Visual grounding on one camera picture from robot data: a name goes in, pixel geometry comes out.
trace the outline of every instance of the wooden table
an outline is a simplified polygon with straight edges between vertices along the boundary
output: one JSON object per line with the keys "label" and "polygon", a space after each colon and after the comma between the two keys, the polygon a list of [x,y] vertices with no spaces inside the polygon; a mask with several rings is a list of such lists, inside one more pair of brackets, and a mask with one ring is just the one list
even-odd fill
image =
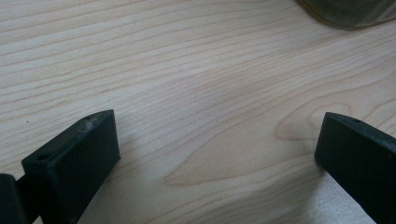
{"label": "wooden table", "polygon": [[113,108],[121,160],[80,223],[373,223],[313,152],[326,111],[396,135],[395,24],[335,29],[289,0],[1,1],[1,172]]}

